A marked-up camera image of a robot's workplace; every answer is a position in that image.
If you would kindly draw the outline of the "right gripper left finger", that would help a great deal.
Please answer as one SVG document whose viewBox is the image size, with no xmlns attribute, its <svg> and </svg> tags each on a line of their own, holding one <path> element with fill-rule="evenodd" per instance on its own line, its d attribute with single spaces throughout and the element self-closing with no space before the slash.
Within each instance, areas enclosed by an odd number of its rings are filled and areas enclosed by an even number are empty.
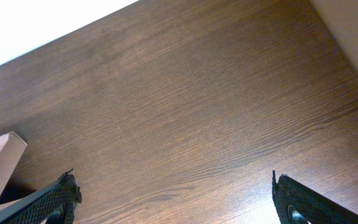
<svg viewBox="0 0 358 224">
<path fill-rule="evenodd" d="M 72 224 L 81 202 L 80 187 L 67 171 L 50 185 L 0 210 L 0 224 Z"/>
</svg>

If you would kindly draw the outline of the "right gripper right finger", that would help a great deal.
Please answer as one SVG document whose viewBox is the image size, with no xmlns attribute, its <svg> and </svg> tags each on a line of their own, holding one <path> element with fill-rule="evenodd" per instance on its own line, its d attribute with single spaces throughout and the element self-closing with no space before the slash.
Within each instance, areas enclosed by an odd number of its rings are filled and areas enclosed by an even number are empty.
<svg viewBox="0 0 358 224">
<path fill-rule="evenodd" d="M 277 179 L 275 172 L 272 172 L 272 199 L 281 223 L 358 223 L 358 214 L 285 174 Z"/>
</svg>

